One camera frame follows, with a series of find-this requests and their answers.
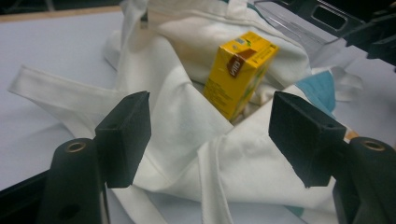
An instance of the yellow carton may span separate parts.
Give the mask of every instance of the yellow carton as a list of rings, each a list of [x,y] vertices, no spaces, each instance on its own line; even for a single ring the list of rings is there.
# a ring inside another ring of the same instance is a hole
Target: yellow carton
[[[276,45],[253,32],[221,45],[205,84],[204,96],[226,119],[235,119],[277,51]]]

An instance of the yellow box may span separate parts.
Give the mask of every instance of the yellow box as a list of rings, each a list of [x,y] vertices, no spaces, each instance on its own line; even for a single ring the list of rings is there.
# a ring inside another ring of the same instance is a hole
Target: yellow box
[[[278,46],[253,32],[221,45],[204,96],[232,121],[248,103],[277,51]]]

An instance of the blue cloth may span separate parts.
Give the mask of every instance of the blue cloth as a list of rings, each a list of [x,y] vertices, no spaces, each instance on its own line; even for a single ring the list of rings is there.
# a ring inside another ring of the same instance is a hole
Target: blue cloth
[[[335,91],[332,74],[329,71],[306,77],[296,83],[308,100],[317,108],[333,118]]]

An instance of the white table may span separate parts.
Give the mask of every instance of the white table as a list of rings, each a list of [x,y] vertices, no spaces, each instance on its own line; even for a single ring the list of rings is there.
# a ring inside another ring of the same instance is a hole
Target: white table
[[[111,88],[116,71],[102,56],[102,47],[122,23],[120,12],[67,18],[0,23],[0,190],[50,168],[52,153],[73,136],[43,109],[7,92],[22,64],[79,82]],[[396,143],[396,74],[393,66],[367,61],[364,52],[343,52],[354,60],[346,70],[362,77],[363,93],[339,103],[335,116],[361,135]],[[344,63],[343,55],[321,65]],[[113,223],[132,223],[109,192]],[[150,194],[169,223],[200,223],[200,204]],[[269,204],[230,205],[235,223],[298,223],[289,210]]]

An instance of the white fabric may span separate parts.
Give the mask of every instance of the white fabric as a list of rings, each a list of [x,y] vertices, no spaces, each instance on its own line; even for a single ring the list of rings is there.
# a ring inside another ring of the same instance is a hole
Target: white fabric
[[[147,6],[148,29],[142,30],[139,20]],[[267,133],[270,92],[311,74],[300,45],[261,20],[246,1],[227,5],[217,0],[152,0],[148,4],[131,0],[123,3],[123,9],[120,61],[112,60],[119,72],[114,90],[26,67],[10,90],[47,109],[75,137],[93,137],[98,117],[106,115],[122,96],[149,91],[152,136],[134,183],[141,189],[202,200],[204,223],[232,223],[227,202],[334,212],[332,183],[327,188],[306,189]],[[204,84],[218,45],[249,30],[280,46],[280,51],[252,99],[260,106],[248,107],[245,115],[250,116],[233,126],[192,81]],[[288,91],[304,97],[296,87]],[[128,189],[116,195],[127,211],[131,209],[128,200],[148,203]],[[156,216],[151,221],[162,219]]]
[[[128,216],[135,223],[165,224],[166,221],[142,189],[131,186],[127,189],[113,189]]]
[[[121,52],[121,31],[114,31],[107,39],[103,55],[110,65],[117,70]]]

